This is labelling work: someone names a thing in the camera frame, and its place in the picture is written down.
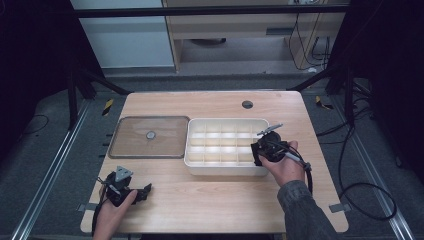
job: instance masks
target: table top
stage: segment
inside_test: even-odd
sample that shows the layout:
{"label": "table top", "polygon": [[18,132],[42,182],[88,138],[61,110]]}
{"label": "table top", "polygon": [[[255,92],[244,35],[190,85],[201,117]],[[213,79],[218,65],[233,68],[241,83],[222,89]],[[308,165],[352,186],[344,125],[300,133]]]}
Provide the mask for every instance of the table top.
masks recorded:
{"label": "table top", "polygon": [[[243,101],[253,107],[245,109]],[[348,223],[339,203],[302,96],[291,91],[149,92],[127,97],[120,118],[187,116],[193,118],[263,118],[283,140],[297,140],[298,151],[312,165],[314,199],[337,232]],[[278,233],[285,232],[284,212],[277,200],[279,186],[266,176],[195,176],[183,159],[111,159],[105,157],[99,176],[117,166],[134,172],[130,187],[152,183],[147,201],[130,207],[119,232],[125,233]],[[90,202],[99,202],[100,183]],[[93,211],[86,211],[83,232],[91,232]]]}

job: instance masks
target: gray sleeve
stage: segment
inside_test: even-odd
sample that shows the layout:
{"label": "gray sleeve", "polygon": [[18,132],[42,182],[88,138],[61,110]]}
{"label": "gray sleeve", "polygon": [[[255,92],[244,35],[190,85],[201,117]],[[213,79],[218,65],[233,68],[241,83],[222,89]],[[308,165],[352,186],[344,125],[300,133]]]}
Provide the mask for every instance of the gray sleeve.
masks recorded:
{"label": "gray sleeve", "polygon": [[339,238],[303,181],[291,181],[282,186],[278,201],[285,213],[287,239]]}

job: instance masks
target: white plastic container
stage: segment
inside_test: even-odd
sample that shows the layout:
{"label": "white plastic container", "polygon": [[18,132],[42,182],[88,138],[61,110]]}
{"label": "white plastic container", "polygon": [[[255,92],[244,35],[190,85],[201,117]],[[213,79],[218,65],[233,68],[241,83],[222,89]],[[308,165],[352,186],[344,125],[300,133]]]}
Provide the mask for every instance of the white plastic container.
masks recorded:
{"label": "white plastic container", "polygon": [[268,128],[265,119],[198,118],[188,124],[184,162],[193,175],[264,176],[250,144]]}

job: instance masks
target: gray carpet floor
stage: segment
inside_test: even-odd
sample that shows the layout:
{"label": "gray carpet floor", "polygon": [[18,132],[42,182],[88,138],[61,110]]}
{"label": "gray carpet floor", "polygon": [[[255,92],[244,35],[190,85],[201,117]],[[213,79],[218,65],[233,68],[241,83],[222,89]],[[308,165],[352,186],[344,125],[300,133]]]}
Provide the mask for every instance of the gray carpet floor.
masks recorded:
{"label": "gray carpet floor", "polygon": [[[149,76],[143,78],[110,78],[111,81],[132,91],[197,91],[197,90],[248,90],[248,89],[284,89],[292,87],[311,76],[310,73],[263,73],[261,70],[249,74],[226,72],[222,75],[185,74],[185,76]],[[320,95],[325,104],[334,104],[318,83],[306,90],[302,96],[317,133],[342,123],[336,110],[318,107],[315,96]],[[117,95],[108,89],[96,85],[98,94],[89,101],[88,115],[81,131],[70,150],[49,197],[42,208],[31,236],[36,238],[59,239],[89,237],[80,230],[82,213],[76,211],[80,203],[86,203],[96,181],[103,157],[112,134],[125,96]],[[106,101],[114,99],[108,116],[102,116]],[[366,102],[358,102],[356,111],[367,107]],[[37,116],[16,143],[0,169],[0,238],[8,239],[13,233],[52,159],[63,141],[68,127],[68,105],[66,92],[59,92],[42,100],[36,110]],[[399,209],[402,211],[415,239],[424,239],[424,186],[414,173],[406,168],[398,168],[395,157],[384,138],[378,124],[372,118],[372,111],[364,112],[356,123],[356,133],[366,146],[374,165],[386,182]],[[347,129],[320,137],[322,151],[336,188],[338,184],[337,166]],[[358,160],[357,152],[351,141],[346,146],[342,164],[344,185],[368,181],[367,175]],[[352,190],[349,196],[367,211],[381,215],[375,191],[369,188]],[[377,221],[364,216],[356,209],[346,213],[349,230],[343,239],[397,239],[390,222]]]}

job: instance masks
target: black horizontal beam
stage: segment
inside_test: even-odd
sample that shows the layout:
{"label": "black horizontal beam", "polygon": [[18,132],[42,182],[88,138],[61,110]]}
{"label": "black horizontal beam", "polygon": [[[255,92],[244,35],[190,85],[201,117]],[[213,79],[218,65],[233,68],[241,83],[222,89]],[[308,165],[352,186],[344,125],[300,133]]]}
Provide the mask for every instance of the black horizontal beam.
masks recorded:
{"label": "black horizontal beam", "polygon": [[336,13],[352,10],[349,4],[323,5],[259,5],[259,6],[211,6],[211,7],[165,7],[125,9],[83,9],[59,11],[51,14],[71,15],[78,18],[153,17],[189,15],[238,15],[275,13]]}

